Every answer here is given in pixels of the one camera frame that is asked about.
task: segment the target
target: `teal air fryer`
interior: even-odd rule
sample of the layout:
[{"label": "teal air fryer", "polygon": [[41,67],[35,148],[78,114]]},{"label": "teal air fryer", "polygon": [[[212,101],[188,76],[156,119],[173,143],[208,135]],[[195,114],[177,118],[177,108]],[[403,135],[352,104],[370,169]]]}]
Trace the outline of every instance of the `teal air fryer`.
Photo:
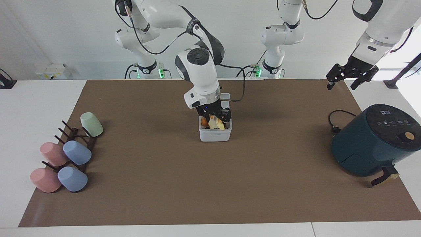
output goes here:
[{"label": "teal air fryer", "polygon": [[397,178],[394,164],[420,149],[420,124],[390,105],[368,107],[332,140],[332,153],[347,171],[358,176],[384,172],[373,186]]}]

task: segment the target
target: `white table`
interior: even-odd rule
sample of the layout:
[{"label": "white table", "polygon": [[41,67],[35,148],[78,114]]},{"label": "white table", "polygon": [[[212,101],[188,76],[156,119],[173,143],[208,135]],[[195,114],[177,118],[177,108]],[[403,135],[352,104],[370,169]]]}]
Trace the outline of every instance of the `white table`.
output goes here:
[{"label": "white table", "polygon": [[[39,147],[57,142],[61,120],[67,121],[86,81],[19,81],[12,90],[0,91],[0,237],[3,236],[263,236],[263,237],[330,237],[330,236],[421,236],[421,221],[220,224],[168,226],[68,226],[17,228],[29,203],[34,186],[29,174],[44,167]],[[372,81],[352,91],[361,110],[375,103],[396,106],[421,123],[398,90],[386,89]],[[421,209],[421,153],[396,165],[401,179]]]}]

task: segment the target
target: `green indicator light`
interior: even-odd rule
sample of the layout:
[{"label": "green indicator light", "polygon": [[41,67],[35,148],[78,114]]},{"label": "green indicator light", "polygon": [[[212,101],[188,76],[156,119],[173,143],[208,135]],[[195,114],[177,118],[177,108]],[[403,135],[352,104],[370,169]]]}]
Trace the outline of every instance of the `green indicator light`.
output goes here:
[{"label": "green indicator light", "polygon": [[164,78],[164,77],[165,77],[165,74],[164,74],[164,72],[162,71],[162,69],[158,69],[158,71],[159,71],[159,77],[160,77],[160,78]]},{"label": "green indicator light", "polygon": [[259,68],[256,72],[256,77],[260,77],[260,75],[262,75],[262,69]]}]

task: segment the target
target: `pink cup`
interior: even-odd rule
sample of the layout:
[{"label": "pink cup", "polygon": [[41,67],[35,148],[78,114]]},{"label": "pink cup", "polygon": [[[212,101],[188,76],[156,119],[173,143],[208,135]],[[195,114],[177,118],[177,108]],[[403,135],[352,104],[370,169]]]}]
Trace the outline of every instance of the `pink cup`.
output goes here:
[{"label": "pink cup", "polygon": [[55,167],[64,165],[68,160],[63,148],[55,143],[44,143],[40,152]]},{"label": "pink cup", "polygon": [[37,188],[45,193],[52,193],[61,187],[57,173],[52,170],[44,168],[36,169],[32,171],[29,178]]}]

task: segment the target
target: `blue cup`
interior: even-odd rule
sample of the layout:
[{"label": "blue cup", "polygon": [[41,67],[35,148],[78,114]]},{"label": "blue cup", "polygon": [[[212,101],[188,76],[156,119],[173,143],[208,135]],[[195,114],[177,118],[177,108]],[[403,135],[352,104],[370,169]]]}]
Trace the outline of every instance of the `blue cup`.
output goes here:
[{"label": "blue cup", "polygon": [[77,165],[86,164],[92,156],[92,152],[77,141],[66,142],[63,151]]},{"label": "blue cup", "polygon": [[59,171],[57,175],[60,183],[71,192],[82,190],[88,182],[88,177],[82,171],[67,166]]}]

